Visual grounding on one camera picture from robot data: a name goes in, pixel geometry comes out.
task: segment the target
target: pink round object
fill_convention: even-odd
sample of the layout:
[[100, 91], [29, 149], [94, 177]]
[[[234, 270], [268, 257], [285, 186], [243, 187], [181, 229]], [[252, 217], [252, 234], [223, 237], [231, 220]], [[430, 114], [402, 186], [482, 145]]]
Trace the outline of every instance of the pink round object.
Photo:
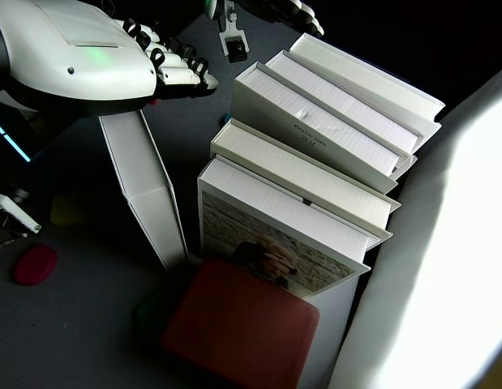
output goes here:
[[38, 246], [22, 255], [15, 267], [15, 281], [22, 285], [38, 285], [56, 267], [58, 255], [47, 246]]

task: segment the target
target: book with photo cover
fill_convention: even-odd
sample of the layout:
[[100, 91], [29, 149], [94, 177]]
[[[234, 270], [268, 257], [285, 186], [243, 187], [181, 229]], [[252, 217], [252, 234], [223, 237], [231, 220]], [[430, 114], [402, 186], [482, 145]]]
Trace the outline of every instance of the book with photo cover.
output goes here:
[[204, 254], [309, 297], [360, 276], [368, 236], [214, 158], [200, 174]]

